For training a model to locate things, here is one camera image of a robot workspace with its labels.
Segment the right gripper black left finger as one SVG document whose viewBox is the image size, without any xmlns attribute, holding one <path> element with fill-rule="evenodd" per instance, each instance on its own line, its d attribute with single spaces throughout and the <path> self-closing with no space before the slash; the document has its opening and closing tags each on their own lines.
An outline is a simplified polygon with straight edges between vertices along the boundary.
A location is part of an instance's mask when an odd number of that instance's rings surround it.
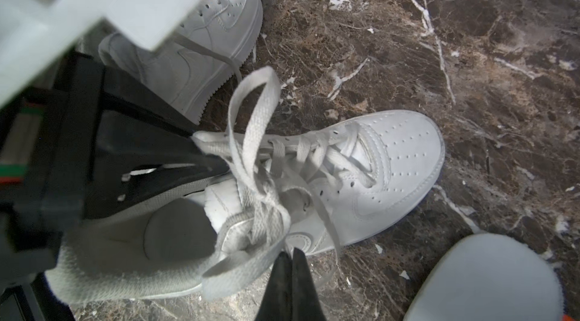
<svg viewBox="0 0 580 321">
<path fill-rule="evenodd" d="M 292 259 L 286 252 L 276 258 L 255 321 L 292 319 Z"/>
</svg>

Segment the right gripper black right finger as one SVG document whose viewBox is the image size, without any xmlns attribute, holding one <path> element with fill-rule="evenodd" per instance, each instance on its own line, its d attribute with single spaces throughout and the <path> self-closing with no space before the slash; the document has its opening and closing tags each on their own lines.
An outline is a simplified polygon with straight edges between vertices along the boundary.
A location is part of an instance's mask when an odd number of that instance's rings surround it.
<svg viewBox="0 0 580 321">
<path fill-rule="evenodd" d="M 299 248 L 292 255 L 292 319 L 326 321 L 306 255 Z"/>
</svg>

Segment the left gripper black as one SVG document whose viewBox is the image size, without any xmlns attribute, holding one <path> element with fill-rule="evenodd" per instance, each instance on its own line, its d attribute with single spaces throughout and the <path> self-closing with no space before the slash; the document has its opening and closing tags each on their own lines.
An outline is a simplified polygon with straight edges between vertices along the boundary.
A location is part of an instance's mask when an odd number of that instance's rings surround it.
<svg viewBox="0 0 580 321">
<path fill-rule="evenodd" d="M 53 268 L 64 233 L 162 192 L 225 174 L 195 124 L 128 74 L 70 53 L 51 89 L 1 110 L 1 282 Z"/>
</svg>

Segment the white sneaker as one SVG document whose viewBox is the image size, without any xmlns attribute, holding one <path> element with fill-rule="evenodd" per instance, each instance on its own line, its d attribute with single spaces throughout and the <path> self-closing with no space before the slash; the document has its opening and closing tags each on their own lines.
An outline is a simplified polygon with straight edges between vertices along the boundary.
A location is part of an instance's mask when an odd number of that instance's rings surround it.
<svg viewBox="0 0 580 321">
<path fill-rule="evenodd" d="M 230 127 L 254 90 L 261 94 L 243 133 L 193 135 L 206 155 L 229 165 L 228 174 L 85 221 L 63 237 L 57 266 L 45 274 L 59 301 L 234 295 L 283 251 L 340 252 L 386 230 L 441 173 L 443 135 L 426 115 L 389 110 L 303 135 L 270 135 L 281 85 L 265 67 L 232 95 Z"/>
<path fill-rule="evenodd" d="M 157 50 L 141 49 L 115 32 L 98 53 L 199 124 L 211 96 L 252 53 L 262 23 L 261 0 L 203 0 Z"/>
</svg>

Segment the white grey insole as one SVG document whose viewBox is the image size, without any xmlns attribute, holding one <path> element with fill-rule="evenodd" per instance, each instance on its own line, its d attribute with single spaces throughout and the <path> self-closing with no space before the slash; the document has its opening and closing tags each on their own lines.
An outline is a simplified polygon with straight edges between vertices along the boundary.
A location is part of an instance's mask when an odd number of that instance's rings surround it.
<svg viewBox="0 0 580 321">
<path fill-rule="evenodd" d="M 509 236 L 457 242 L 414 298 L 406 320 L 561 320 L 563 289 L 551 265 Z"/>
</svg>

